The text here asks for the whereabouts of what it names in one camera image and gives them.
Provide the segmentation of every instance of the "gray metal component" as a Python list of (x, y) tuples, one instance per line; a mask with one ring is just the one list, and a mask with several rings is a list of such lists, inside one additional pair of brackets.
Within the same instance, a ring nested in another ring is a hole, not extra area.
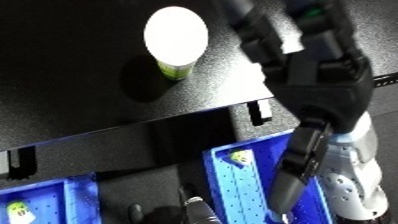
[(365, 113), (348, 134), (334, 135), (320, 170), (320, 181), (331, 209), (350, 220), (384, 215), (388, 201), (380, 188), (382, 173), (375, 160), (377, 137)]
[(8, 152), (0, 152), (0, 179), (6, 179), (10, 173), (10, 163), (8, 160)]
[(200, 197), (189, 199), (185, 209), (189, 224), (221, 224), (213, 210)]

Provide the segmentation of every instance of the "blue plastic tray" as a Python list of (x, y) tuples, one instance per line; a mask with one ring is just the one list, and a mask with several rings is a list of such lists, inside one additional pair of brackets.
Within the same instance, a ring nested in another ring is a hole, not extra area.
[(11, 222), (7, 206), (22, 202), (32, 224), (100, 224), (95, 175), (62, 178), (0, 191), (0, 223)]
[[(224, 224), (276, 223), (265, 195), (290, 132), (214, 148), (204, 153), (216, 213)], [(231, 149), (252, 149), (254, 161), (242, 166), (229, 159)], [(294, 224), (333, 223), (322, 190), (314, 179), (288, 215)]]

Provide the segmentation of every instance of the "robotic hand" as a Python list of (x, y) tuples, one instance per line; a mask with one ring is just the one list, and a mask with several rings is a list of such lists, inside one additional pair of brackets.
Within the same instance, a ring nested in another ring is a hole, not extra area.
[(278, 165), (269, 208), (289, 212), (319, 175), (338, 223), (390, 223), (374, 157), (377, 137), (366, 109), (374, 88), (370, 63), (337, 0), (284, 0), (302, 31), (304, 50), (284, 54), (282, 41), (250, 0), (214, 0), (260, 63), (266, 86), (300, 121)]

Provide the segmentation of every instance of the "cup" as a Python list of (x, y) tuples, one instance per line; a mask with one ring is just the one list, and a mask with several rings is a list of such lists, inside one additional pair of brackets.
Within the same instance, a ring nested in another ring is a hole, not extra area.
[(189, 75), (208, 44), (206, 24), (189, 9), (171, 6), (155, 12), (144, 30), (148, 51), (162, 73), (181, 80)]

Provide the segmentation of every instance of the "small white object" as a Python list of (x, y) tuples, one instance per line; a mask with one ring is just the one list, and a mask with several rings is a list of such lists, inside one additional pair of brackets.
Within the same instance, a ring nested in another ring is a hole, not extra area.
[(271, 105), (269, 104), (269, 99), (259, 100), (258, 106), (260, 108), (262, 119), (272, 118), (272, 110)]
[(172, 69), (193, 66), (205, 52), (208, 31), (191, 10), (171, 6), (155, 12), (148, 20), (144, 40), (148, 51)]

